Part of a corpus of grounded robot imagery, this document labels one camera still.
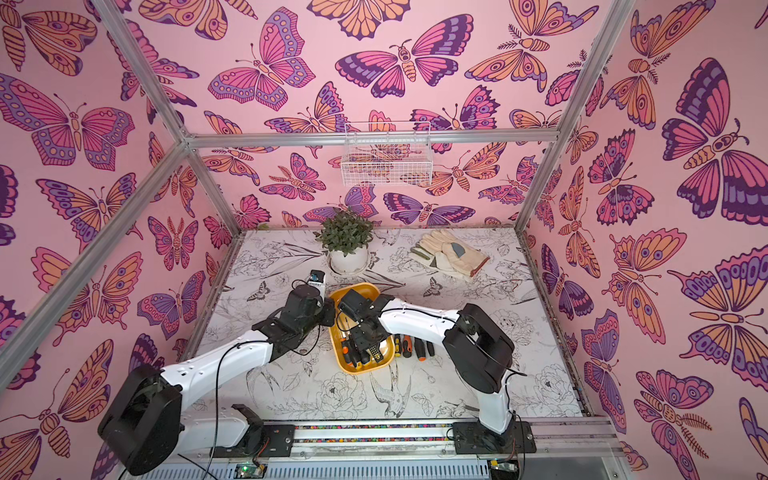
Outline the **yellow plastic storage tray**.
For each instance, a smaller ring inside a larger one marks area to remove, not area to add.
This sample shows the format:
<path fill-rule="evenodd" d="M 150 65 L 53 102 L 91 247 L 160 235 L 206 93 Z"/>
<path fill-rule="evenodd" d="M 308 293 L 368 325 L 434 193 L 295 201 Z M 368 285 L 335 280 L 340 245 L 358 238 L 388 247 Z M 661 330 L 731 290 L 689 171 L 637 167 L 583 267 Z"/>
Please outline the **yellow plastic storage tray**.
<path fill-rule="evenodd" d="M 394 299 L 370 283 L 346 287 L 331 295 L 335 314 L 329 335 L 343 373 L 369 373 L 394 359 L 394 340 L 379 319 L 384 307 Z"/>

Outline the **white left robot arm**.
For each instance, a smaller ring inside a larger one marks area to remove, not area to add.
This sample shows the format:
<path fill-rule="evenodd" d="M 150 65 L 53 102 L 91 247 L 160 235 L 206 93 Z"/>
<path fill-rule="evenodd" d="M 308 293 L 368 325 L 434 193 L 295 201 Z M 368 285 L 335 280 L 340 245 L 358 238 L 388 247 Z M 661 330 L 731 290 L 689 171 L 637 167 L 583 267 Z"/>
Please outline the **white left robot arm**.
<path fill-rule="evenodd" d="M 202 397 L 239 375 L 297 349 L 311 331 L 330 327 L 335 304 L 301 283 L 283 307 L 235 340 L 181 363 L 134 368 L 98 426 L 99 437 L 134 475 L 146 474 L 173 455 L 209 448 L 257 453 L 266 440 L 263 420 L 249 407 L 234 405 L 233 417 L 220 411 L 206 420 L 184 419 Z"/>

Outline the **orange handled screwdriver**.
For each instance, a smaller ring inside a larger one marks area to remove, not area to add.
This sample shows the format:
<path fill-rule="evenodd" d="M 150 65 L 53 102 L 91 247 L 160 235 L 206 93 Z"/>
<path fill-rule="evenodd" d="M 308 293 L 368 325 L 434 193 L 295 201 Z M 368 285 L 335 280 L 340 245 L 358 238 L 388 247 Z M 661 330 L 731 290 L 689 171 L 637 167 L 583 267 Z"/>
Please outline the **orange handled screwdriver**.
<path fill-rule="evenodd" d="M 413 340 L 413 347 L 418 360 L 421 362 L 425 361 L 427 357 L 426 343 L 420 338 L 415 338 Z"/>

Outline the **large black yellow screwdriver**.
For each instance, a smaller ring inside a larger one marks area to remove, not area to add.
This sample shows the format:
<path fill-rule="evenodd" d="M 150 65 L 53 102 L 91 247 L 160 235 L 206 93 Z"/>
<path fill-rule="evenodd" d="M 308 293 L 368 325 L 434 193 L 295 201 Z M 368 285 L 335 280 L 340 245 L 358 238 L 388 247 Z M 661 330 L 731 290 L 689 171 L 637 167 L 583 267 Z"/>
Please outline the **large black yellow screwdriver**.
<path fill-rule="evenodd" d="M 370 359 L 375 363 L 381 363 L 384 360 L 384 355 L 381 352 L 379 344 L 373 344 L 369 346 L 366 351 L 369 354 Z"/>

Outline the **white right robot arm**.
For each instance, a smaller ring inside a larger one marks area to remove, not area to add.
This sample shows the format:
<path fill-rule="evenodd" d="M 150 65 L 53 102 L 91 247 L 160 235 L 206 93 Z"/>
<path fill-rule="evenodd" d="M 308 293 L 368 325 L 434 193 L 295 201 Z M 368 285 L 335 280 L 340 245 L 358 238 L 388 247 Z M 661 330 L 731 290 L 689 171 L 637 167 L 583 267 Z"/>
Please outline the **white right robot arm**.
<path fill-rule="evenodd" d="M 537 451 L 532 427 L 513 410 L 508 393 L 510 379 L 521 374 L 512 368 L 515 345 L 481 307 L 468 303 L 458 310 L 437 310 L 385 294 L 371 300 L 349 290 L 337 310 L 351 320 L 349 333 L 361 350 L 371 352 L 393 335 L 446 350 L 478 403 L 475 421 L 449 428 L 456 453 L 513 458 Z"/>

